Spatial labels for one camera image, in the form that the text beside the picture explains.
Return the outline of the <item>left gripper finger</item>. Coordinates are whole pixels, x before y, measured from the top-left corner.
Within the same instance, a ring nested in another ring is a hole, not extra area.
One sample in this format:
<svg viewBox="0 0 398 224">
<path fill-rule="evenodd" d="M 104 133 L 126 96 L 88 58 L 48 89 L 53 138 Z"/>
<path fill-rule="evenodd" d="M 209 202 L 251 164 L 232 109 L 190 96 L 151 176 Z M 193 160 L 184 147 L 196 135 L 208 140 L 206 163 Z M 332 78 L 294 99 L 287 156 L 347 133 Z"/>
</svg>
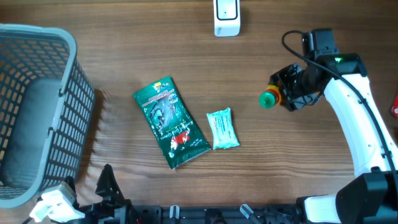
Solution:
<svg viewBox="0 0 398 224">
<path fill-rule="evenodd" d="M 74 178 L 72 176 L 67 176 L 64 182 L 65 188 L 72 194 L 76 194 Z"/>
<path fill-rule="evenodd" d="M 122 202 L 124 200 L 111 165 L 106 164 L 101 171 L 95 194 L 110 202 Z"/>
</svg>

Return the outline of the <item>red sauce bottle green cap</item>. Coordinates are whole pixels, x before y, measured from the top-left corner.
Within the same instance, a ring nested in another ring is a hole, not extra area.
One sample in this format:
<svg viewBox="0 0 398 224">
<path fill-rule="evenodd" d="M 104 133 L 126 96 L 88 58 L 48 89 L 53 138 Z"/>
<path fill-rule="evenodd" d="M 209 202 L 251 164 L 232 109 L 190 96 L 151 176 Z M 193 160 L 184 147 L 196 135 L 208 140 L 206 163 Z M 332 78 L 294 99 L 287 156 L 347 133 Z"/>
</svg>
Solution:
<svg viewBox="0 0 398 224">
<path fill-rule="evenodd" d="M 279 87 L 276 85 L 268 85 L 264 92 L 259 97 L 259 104 L 269 109 L 282 102 L 282 95 L 280 94 Z"/>
</svg>

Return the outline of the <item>green snack packet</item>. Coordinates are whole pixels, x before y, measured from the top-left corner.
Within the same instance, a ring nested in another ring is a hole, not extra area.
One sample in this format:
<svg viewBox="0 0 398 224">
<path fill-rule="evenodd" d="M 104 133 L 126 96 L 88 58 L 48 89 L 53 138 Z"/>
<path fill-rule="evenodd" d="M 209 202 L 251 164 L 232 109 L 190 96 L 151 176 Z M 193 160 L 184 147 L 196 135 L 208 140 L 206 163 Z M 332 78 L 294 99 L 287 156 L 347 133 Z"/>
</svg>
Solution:
<svg viewBox="0 0 398 224">
<path fill-rule="evenodd" d="M 211 149 L 171 77 L 147 85 L 133 97 L 171 169 Z"/>
</svg>

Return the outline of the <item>teal wet wipes pack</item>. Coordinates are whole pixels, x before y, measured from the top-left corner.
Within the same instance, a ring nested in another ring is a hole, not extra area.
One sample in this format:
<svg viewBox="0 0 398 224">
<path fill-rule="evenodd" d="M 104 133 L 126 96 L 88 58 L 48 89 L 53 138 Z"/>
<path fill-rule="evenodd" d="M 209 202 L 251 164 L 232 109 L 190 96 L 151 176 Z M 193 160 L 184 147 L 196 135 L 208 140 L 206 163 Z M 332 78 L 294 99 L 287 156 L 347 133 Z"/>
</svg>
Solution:
<svg viewBox="0 0 398 224">
<path fill-rule="evenodd" d="M 213 150 L 228 149 L 240 145 L 233 128 L 231 109 L 207 113 L 213 135 Z"/>
</svg>

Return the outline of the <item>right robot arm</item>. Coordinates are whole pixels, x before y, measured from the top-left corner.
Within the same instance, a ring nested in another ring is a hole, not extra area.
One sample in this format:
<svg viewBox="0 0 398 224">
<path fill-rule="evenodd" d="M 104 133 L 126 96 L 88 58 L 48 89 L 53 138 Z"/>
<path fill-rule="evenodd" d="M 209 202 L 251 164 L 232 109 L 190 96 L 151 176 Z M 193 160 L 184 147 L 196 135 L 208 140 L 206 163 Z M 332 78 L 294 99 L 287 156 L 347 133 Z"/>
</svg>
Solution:
<svg viewBox="0 0 398 224">
<path fill-rule="evenodd" d="M 289 111 L 325 98 L 349 146 L 355 178 L 331 195 L 302 197 L 302 223 L 396 223 L 397 146 L 377 109 L 360 56 L 342 54 L 331 29 L 302 32 L 307 67 L 291 64 L 269 81 L 270 106 Z"/>
</svg>

